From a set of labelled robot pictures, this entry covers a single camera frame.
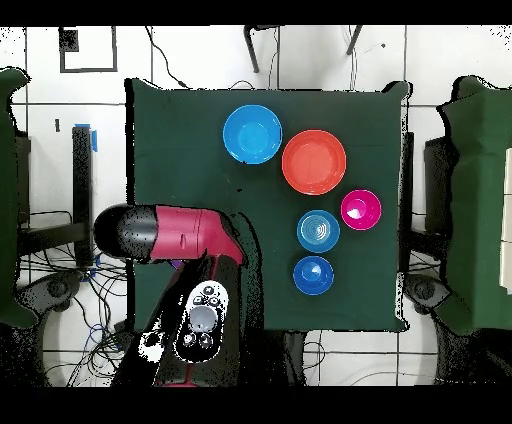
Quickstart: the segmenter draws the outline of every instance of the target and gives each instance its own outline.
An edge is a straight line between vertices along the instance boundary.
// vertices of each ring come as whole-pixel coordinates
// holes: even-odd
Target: table
[[[138,204],[243,212],[249,218],[262,252],[266,329],[405,329],[395,314],[395,304],[400,109],[408,91],[406,82],[375,93],[160,90],[137,79],[129,82],[135,184],[134,188],[128,184],[128,190],[135,190]],[[235,161],[223,145],[226,118],[244,104],[266,106],[281,121],[281,148],[261,165]],[[322,196],[294,191],[281,172],[284,146],[306,129],[331,132],[347,154],[342,181]],[[340,216],[343,196],[356,188],[373,191],[382,203],[379,223],[366,232],[349,229]],[[336,246],[322,255],[332,264],[335,281],[321,296],[302,294],[292,278],[296,262],[310,254],[297,240],[296,225],[311,209],[327,210],[341,227]],[[171,267],[162,265],[135,265],[136,328],[144,326],[169,281]]]

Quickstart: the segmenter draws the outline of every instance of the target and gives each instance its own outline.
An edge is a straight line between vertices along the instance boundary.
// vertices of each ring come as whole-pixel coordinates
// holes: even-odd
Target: light blue bowl
[[[297,224],[299,243],[304,249],[313,253],[325,253],[331,250],[339,237],[340,225],[327,211],[309,211]]]
[[[264,106],[241,106],[229,115],[222,136],[231,156],[239,162],[256,165],[266,162],[279,150],[281,123]]]

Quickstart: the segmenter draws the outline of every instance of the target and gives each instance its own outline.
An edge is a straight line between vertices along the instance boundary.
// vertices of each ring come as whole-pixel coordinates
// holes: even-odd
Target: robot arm
[[[194,364],[217,356],[236,375],[244,255],[227,217],[207,209],[117,205],[98,216],[94,236],[113,257],[190,260],[170,281],[145,331],[134,337],[113,385],[154,385],[167,353],[187,375]]]

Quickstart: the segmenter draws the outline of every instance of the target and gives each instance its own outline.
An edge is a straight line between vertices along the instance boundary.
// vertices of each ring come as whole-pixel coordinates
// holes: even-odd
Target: red plate
[[[324,194],[341,181],[347,167],[345,150],[331,133],[307,130],[293,137],[283,151],[283,174],[303,194]]]

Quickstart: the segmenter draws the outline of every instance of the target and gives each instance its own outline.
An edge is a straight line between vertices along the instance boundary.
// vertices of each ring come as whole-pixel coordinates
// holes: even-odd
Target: small blue bowl
[[[334,281],[334,271],[324,258],[306,256],[295,265],[293,281],[302,293],[316,296],[329,290]]]
[[[340,225],[334,216],[323,210],[304,214],[297,224],[297,238],[306,250],[324,253],[332,249],[340,237]]]

